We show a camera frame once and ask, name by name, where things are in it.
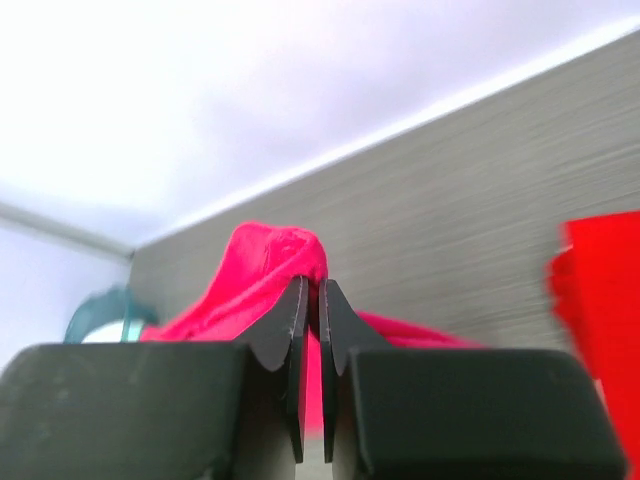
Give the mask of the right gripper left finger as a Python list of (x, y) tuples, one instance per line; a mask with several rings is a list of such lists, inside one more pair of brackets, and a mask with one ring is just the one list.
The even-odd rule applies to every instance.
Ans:
[(43, 344), (1, 376), (5, 479), (291, 479), (309, 285), (236, 339)]

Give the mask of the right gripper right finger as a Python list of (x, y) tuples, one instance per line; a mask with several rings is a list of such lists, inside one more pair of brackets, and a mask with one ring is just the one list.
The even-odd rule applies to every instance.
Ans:
[(544, 349), (393, 346), (319, 290), (324, 457), (337, 479), (623, 479), (594, 383)]

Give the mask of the pink t shirt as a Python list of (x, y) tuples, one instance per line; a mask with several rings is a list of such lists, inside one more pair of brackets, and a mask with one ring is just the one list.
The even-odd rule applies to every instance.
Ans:
[[(256, 222), (232, 233), (218, 271), (199, 302), (161, 327), (147, 327), (140, 341), (233, 340), (277, 302), (295, 276), (310, 280), (312, 295), (328, 278), (324, 247), (311, 231)], [(480, 345), (427, 327), (359, 311), (359, 317), (398, 347), (470, 348)], [(320, 436), (323, 428), (319, 340), (309, 336), (305, 433)]]

